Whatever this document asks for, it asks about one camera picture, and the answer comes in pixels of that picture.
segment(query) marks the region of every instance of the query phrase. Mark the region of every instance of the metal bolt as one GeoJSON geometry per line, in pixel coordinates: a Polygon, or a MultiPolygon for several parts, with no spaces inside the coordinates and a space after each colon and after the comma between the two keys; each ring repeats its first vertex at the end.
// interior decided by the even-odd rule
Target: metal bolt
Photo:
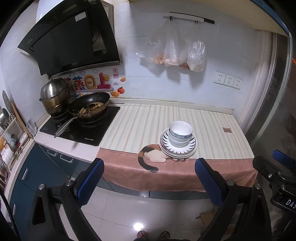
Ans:
{"type": "Polygon", "coordinates": [[[65,185],[67,187],[69,187],[69,186],[71,186],[73,184],[73,182],[74,182],[73,180],[68,180],[68,181],[65,182],[65,185]]]}
{"type": "Polygon", "coordinates": [[[259,183],[256,183],[256,184],[255,184],[255,188],[256,188],[256,189],[261,189],[261,185],[260,185],[259,183]]]}
{"type": "Polygon", "coordinates": [[[233,186],[234,185],[233,180],[227,180],[226,183],[227,183],[228,186],[233,186]]]}
{"type": "Polygon", "coordinates": [[[40,185],[38,186],[38,189],[39,189],[39,190],[42,190],[44,187],[45,187],[44,184],[40,184],[40,185]]]}

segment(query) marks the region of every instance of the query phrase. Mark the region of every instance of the white tiled wall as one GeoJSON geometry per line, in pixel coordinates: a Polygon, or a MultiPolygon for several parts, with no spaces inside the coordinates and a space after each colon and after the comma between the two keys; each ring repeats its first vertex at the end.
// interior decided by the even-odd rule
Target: white tiled wall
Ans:
{"type": "MultiPolygon", "coordinates": [[[[164,99],[234,109],[236,119],[251,92],[262,42],[262,32],[243,21],[208,6],[187,0],[109,0],[114,4],[115,38],[123,65],[119,76],[125,93],[120,97],[164,99]],[[182,12],[213,19],[215,24],[199,23],[201,39],[206,44],[207,59],[203,72],[178,66],[148,63],[136,56],[150,33],[166,19],[165,12],[182,12]],[[243,79],[240,90],[213,83],[219,71],[243,79]]],[[[185,36],[192,21],[176,20],[185,36]]],[[[112,67],[101,68],[111,77],[112,67]]]]}
{"type": "Polygon", "coordinates": [[[14,99],[25,122],[30,117],[37,122],[45,114],[45,109],[38,99],[41,87],[48,79],[46,76],[40,76],[35,59],[17,48],[36,22],[37,6],[38,1],[33,2],[20,15],[0,48],[0,100],[2,101],[2,90],[4,89],[8,97],[11,100],[14,99]]]}

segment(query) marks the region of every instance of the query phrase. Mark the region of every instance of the black range hood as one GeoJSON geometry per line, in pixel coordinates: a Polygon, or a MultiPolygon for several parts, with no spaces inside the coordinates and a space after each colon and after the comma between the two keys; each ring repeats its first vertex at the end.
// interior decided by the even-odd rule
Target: black range hood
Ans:
{"type": "Polygon", "coordinates": [[[100,0],[62,1],[33,26],[18,47],[37,60],[41,75],[120,64],[100,0]]]}

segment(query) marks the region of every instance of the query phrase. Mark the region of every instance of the stove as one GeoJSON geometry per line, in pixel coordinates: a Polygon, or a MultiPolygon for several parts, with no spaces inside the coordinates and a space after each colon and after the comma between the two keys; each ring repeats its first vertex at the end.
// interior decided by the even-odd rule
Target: stove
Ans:
{"type": "MultiPolygon", "coordinates": [[[[106,111],[102,113],[100,119],[90,123],[81,123],[76,119],[59,137],[92,146],[98,146],[119,109],[120,107],[118,106],[108,106],[106,111]]],[[[65,113],[58,117],[51,117],[40,129],[40,132],[53,136],[59,127],[70,118],[72,118],[72,116],[69,115],[69,113],[65,113]]]]}

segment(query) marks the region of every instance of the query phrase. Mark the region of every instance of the pot handle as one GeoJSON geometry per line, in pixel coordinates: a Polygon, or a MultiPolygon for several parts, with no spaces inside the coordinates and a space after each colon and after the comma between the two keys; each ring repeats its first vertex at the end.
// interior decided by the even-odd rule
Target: pot handle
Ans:
{"type": "Polygon", "coordinates": [[[72,119],[68,120],[65,124],[63,124],[63,125],[61,126],[61,128],[58,129],[58,131],[55,133],[54,138],[56,138],[56,137],[58,137],[60,134],[62,134],[62,133],[66,130],[66,128],[68,127],[68,125],[69,125],[74,119],[77,119],[77,118],[78,118],[78,116],[75,116],[75,117],[73,117],[72,119]]]}

